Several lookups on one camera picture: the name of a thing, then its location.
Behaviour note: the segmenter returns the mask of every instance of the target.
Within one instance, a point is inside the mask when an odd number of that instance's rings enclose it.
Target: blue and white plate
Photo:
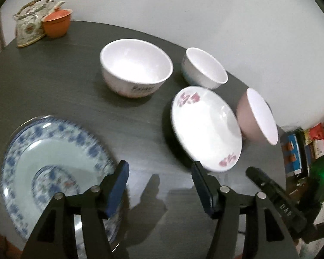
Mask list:
[[[114,163],[99,141],[82,127],[52,116],[35,118],[16,132],[4,157],[0,194],[18,234],[28,239],[37,220],[57,192],[85,192],[114,171]],[[104,220],[113,242],[117,213]],[[75,217],[78,251],[84,251],[80,216]]]

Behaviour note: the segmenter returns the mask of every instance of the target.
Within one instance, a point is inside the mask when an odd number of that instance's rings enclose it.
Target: plate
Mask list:
[[[171,121],[185,152],[206,169],[223,172],[238,161],[241,131],[232,109],[216,93],[202,87],[182,89],[173,99]]]
[[[16,231],[25,240],[55,193],[84,193],[114,171],[114,162],[100,142],[70,121],[53,116],[35,118],[12,137],[1,169],[0,195]],[[103,220],[109,242],[118,232],[121,207]],[[75,216],[75,231],[78,253],[84,253],[80,215]]]

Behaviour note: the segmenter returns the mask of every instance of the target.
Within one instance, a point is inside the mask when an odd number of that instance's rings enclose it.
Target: blue floral pattern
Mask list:
[[[19,203],[16,201],[14,190],[16,165],[24,150],[32,143],[50,138],[74,143],[79,147],[80,151],[86,153],[93,160],[95,165],[94,172],[98,182],[114,171],[114,163],[108,153],[103,149],[99,141],[82,127],[52,116],[36,119],[28,123],[12,139],[5,153],[0,176],[0,194],[4,200],[6,210],[15,225],[16,231],[23,239],[28,239],[34,225],[28,225],[21,213]],[[48,167],[42,168],[35,175],[35,184],[32,185],[32,190],[35,191],[34,200],[41,211],[45,207],[44,204],[48,204],[51,196],[57,191],[66,190],[69,194],[82,193],[79,192],[74,178],[64,169],[55,165],[50,165],[50,168]],[[48,174],[48,178],[53,180],[49,185],[47,185],[46,181],[42,181],[42,177]],[[39,187],[42,185],[46,186],[46,191],[42,191],[42,188]],[[119,222],[120,218],[118,217],[118,213],[105,221],[105,227],[110,231],[108,235],[110,241],[113,241],[115,238]]]

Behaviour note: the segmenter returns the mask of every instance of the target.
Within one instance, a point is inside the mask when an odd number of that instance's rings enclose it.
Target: teapot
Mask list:
[[[41,19],[48,15],[54,5],[54,0],[45,0],[44,3],[36,4],[40,1],[43,0],[33,0],[27,3],[13,16],[13,19],[16,21],[18,47],[33,44],[45,36]]]

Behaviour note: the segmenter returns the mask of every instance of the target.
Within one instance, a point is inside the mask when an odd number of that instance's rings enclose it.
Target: pink bowl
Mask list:
[[[274,117],[268,104],[256,90],[248,88],[241,96],[236,108],[236,117],[247,139],[277,144],[278,132]]]

